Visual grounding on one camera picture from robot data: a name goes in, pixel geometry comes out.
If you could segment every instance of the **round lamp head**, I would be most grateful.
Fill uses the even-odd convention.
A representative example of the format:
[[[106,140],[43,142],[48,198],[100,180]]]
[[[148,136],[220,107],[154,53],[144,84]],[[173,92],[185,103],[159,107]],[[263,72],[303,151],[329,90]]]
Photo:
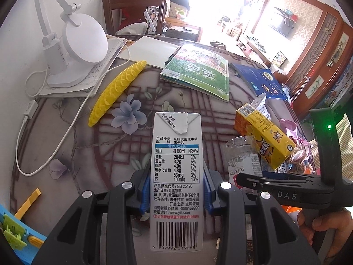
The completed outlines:
[[[77,15],[82,24],[76,27],[66,22],[62,33],[64,46],[76,61],[97,64],[107,55],[107,37],[102,26],[93,17]]]

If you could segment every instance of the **white lamp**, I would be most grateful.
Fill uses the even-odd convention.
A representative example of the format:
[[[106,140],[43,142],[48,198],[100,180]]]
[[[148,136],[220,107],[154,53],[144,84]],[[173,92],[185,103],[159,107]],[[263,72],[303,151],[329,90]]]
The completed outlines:
[[[42,42],[49,74],[47,84],[69,87],[81,82],[93,66],[105,58],[108,41],[102,26],[93,17],[75,13],[81,4],[56,1],[64,10],[60,15],[65,23],[61,38],[50,28],[43,0],[34,0],[44,35]]]

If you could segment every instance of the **newspaper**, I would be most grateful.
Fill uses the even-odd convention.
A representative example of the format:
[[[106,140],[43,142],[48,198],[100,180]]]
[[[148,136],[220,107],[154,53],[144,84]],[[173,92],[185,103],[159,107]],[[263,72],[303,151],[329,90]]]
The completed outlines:
[[[120,39],[114,36],[107,35],[108,39],[108,52],[103,61],[96,64],[89,72],[87,77],[80,83],[70,87],[50,87],[47,84],[43,87],[39,93],[39,97],[86,97],[91,91],[92,87],[99,83],[91,96],[94,96],[99,89],[99,85],[103,79],[100,79],[101,75],[104,74],[112,65],[121,49],[123,43],[127,40]]]

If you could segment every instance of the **green book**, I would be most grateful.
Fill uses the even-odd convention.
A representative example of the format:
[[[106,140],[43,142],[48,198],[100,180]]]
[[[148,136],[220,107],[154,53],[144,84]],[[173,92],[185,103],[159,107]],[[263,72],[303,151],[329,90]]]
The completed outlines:
[[[181,47],[162,70],[161,78],[229,101],[228,61],[194,45]]]

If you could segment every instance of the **yellow juice box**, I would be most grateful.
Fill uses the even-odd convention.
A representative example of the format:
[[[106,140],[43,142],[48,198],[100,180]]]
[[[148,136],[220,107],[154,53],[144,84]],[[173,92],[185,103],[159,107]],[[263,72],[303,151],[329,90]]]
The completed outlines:
[[[295,147],[273,122],[248,103],[236,111],[234,128],[241,135],[251,135],[255,139],[259,154],[272,168],[279,167]]]

